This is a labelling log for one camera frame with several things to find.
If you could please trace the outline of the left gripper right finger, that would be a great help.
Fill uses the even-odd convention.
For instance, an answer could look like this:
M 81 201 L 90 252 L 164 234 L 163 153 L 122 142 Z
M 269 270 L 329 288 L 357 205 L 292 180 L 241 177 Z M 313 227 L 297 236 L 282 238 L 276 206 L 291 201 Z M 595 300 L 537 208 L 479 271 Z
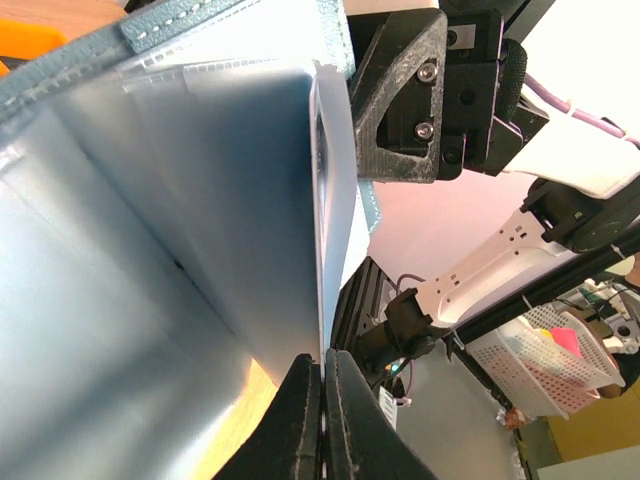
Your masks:
M 347 351 L 327 351 L 325 403 L 329 479 L 435 477 L 392 428 Z

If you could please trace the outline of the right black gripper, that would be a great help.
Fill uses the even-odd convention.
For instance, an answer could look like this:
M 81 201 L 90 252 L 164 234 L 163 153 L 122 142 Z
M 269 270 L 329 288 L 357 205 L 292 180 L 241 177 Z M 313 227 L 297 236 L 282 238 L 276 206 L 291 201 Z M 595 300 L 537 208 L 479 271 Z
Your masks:
M 527 53 L 504 36 L 497 10 L 366 14 L 350 18 L 349 27 L 361 178 L 431 183 L 465 169 L 496 176 L 522 149 L 513 119 Z

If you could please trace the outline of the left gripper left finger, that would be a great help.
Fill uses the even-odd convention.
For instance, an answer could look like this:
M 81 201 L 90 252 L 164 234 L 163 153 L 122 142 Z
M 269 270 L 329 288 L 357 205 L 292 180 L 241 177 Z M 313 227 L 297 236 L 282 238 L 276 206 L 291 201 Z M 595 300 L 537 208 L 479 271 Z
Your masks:
M 318 479 L 320 366 L 297 356 L 262 420 L 215 475 L 219 480 Z

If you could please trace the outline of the teal leather card holder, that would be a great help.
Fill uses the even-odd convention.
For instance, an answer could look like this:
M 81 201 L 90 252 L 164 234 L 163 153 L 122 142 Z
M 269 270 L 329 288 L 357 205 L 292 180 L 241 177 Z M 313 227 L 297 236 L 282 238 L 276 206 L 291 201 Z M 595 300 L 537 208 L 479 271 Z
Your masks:
M 207 479 L 364 257 L 340 1 L 162 1 L 1 80 L 1 475 Z

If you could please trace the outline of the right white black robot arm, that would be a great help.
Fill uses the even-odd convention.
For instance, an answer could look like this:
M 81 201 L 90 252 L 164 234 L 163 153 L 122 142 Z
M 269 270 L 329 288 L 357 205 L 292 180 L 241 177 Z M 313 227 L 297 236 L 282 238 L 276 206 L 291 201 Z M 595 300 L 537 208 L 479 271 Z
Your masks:
M 358 174 L 378 182 L 450 181 L 462 171 L 495 176 L 547 123 L 528 103 L 534 88 L 522 46 L 491 9 L 372 13 L 352 23 L 360 56 L 350 84 Z M 428 354 L 461 317 L 517 273 L 564 252 L 615 241 L 639 214 L 639 170 L 617 185 L 596 168 L 538 164 L 522 205 L 447 272 L 399 293 L 385 320 L 354 340 L 352 354 L 377 385 L 394 361 Z

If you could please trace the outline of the white perforated plastic basket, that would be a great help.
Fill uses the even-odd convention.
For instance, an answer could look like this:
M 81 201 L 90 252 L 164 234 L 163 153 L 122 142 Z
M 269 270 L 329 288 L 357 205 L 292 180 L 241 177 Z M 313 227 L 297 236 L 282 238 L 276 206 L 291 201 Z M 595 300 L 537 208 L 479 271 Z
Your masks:
M 567 418 L 623 387 L 617 365 L 575 316 L 536 307 L 466 345 L 514 407 L 529 417 Z

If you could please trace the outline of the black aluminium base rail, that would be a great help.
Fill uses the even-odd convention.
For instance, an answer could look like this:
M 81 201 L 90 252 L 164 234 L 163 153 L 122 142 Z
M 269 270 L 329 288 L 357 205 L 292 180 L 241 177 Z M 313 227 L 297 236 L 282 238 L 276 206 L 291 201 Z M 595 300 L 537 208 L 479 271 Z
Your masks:
M 396 283 L 367 256 L 341 288 L 330 347 L 353 352 L 359 337 L 386 320 L 384 310 L 396 296 Z

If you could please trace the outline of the right black frame post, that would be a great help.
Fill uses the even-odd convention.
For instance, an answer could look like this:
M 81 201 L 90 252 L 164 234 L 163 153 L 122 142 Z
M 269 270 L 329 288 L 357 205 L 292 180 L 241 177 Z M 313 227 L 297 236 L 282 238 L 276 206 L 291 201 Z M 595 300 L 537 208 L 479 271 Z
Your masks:
M 632 228 L 610 246 L 575 257 L 494 302 L 445 335 L 443 340 L 447 346 L 454 345 L 456 340 L 465 346 L 638 251 L 639 228 Z

